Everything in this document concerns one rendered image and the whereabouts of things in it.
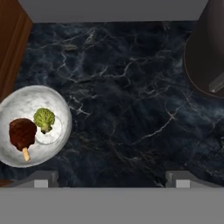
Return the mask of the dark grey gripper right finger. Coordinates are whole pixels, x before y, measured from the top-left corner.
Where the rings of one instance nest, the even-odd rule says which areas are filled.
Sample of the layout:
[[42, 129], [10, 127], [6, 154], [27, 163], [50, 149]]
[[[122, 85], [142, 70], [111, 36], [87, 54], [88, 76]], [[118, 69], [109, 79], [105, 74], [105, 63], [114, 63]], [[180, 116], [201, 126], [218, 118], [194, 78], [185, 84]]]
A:
[[189, 171], [167, 171], [165, 173], [167, 188], [216, 188], [217, 185], [199, 179]]

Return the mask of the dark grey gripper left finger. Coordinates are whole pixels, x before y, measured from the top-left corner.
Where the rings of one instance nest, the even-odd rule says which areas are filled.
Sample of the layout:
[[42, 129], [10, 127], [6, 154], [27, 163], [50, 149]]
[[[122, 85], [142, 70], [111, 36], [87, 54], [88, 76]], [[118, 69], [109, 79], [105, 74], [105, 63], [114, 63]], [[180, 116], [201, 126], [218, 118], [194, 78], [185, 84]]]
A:
[[54, 188], [58, 187], [57, 171], [35, 171], [28, 178], [15, 181], [10, 186], [18, 188]]

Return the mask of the green broccoli floret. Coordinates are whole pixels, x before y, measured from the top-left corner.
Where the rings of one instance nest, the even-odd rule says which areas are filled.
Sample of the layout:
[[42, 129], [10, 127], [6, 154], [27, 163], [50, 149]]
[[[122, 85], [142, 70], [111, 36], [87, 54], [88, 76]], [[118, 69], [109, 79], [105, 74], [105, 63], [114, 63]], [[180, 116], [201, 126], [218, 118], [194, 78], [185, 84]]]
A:
[[46, 134], [52, 130], [52, 126], [55, 122], [55, 115], [48, 108], [39, 108], [33, 116], [33, 121], [40, 127], [41, 132]]

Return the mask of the white marble bowl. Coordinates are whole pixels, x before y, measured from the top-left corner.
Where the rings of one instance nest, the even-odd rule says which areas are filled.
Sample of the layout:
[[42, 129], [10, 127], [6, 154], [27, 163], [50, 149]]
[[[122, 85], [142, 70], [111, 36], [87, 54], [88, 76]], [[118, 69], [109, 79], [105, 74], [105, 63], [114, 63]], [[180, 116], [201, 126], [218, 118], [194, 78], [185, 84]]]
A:
[[[28, 148], [30, 160], [25, 161], [23, 153], [11, 144], [10, 122], [17, 118], [33, 120], [33, 115], [40, 108], [50, 109], [55, 114], [55, 123], [46, 134], [37, 130], [35, 144]], [[19, 168], [40, 165], [62, 150], [71, 129], [70, 109], [57, 91], [39, 85], [22, 87], [0, 103], [0, 161]]]

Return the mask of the dark brown round pot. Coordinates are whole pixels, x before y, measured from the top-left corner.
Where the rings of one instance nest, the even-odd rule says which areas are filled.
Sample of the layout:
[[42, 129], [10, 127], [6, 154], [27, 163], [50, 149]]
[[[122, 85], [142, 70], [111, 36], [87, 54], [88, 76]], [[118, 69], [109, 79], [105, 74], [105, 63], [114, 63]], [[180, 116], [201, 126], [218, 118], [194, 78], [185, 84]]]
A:
[[185, 44], [184, 65], [196, 89], [224, 99], [224, 0], [208, 0]]

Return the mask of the brown wooden cupboard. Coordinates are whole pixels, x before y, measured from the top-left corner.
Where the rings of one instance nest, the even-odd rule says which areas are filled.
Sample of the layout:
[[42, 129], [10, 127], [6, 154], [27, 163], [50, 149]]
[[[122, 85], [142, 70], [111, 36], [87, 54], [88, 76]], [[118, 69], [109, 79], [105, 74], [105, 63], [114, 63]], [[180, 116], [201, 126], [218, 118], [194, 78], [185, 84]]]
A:
[[0, 0], [0, 102], [13, 90], [32, 25], [18, 0]]

